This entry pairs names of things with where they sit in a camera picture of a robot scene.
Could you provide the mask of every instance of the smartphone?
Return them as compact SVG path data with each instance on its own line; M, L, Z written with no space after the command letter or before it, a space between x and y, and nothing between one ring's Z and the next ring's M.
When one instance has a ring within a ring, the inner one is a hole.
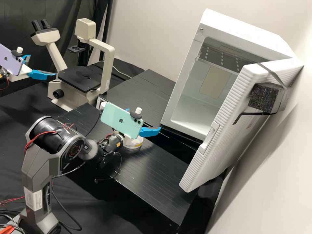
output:
M105 105L101 121L132 139L138 137L143 125L143 119L133 118L129 112L110 102Z
M0 66L4 67L9 73L17 76L23 66L23 58L15 57L11 50L0 44Z

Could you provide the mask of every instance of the black foam block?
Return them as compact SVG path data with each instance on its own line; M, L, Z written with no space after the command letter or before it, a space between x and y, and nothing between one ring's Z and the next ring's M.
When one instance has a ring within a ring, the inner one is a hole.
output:
M257 83L251 91L248 106L267 112L276 113L284 96L285 90L274 83Z

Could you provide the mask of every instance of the red wire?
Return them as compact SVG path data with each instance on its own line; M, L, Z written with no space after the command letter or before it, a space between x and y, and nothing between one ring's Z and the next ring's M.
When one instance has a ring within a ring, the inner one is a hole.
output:
M7 83L6 83L7 86L6 86L5 88L3 88L3 89L0 89L0 91L5 90L6 88L9 87L9 79L6 79L6 82L7 82Z
M70 125L68 128L65 128L65 129L68 130L68 129L70 129L73 126L74 126L74 123L72 125Z
M24 149L24 154L26 154L26 151L27 151L28 147L29 147L38 137L40 137L40 136L42 136L42 135L45 135L45 134L48 134L48 133L57 133L57 132L56 132L56 131L46 131L46 132L43 132L43 133L38 134L37 136L35 136L33 139L31 139L31 140L27 143L27 145L25 146L25 149Z
M73 127L75 124L73 123L72 125L70 125L68 128L67 127L68 123L63 124L63 128L65 128L66 130L70 129L71 127Z
M16 201L16 200L19 200L19 199L22 199L22 198L25 198L25 196L22 196L22 197L19 197L19 198L6 199L6 200L3 200L3 201L0 201L0 204L2 204L2 203L10 203L12 201Z

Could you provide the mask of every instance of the white knob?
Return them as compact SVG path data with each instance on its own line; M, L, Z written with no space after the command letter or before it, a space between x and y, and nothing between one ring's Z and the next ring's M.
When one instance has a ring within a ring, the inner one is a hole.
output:
M136 108L136 114L141 114L141 112L142 112L142 108L137 107L137 108Z
M106 103L105 101L101 102L101 105L100 105L100 110L104 110L105 106L106 106Z
M23 48L22 47L17 47L17 50L16 50L16 52L18 52L18 53L23 53Z

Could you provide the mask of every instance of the ribbed plastic surface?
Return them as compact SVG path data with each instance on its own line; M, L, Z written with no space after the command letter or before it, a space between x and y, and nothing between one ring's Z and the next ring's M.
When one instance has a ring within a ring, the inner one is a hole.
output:
M295 59L293 59L293 63L291 60L266 62L264 65L270 66L269 68L275 71L286 85L289 85L302 68L302 65ZM286 64L289 63L288 69L283 69L283 62L285 61ZM262 73L259 73L257 66L256 64L247 65L241 70L214 119L220 125L218 131L204 154L199 151L196 152L179 184L185 191L192 191L206 181L217 177L231 163L236 161L252 139L251 136L249 138L244 138L244 136L249 131L255 131L255 125L248 128L248 123L252 118L254 118L254 123L260 118L262 120L266 118L263 116L242 116L235 125L232 125L237 116L247 108L247 96L255 83L277 83L264 69L263 71L260 70Z

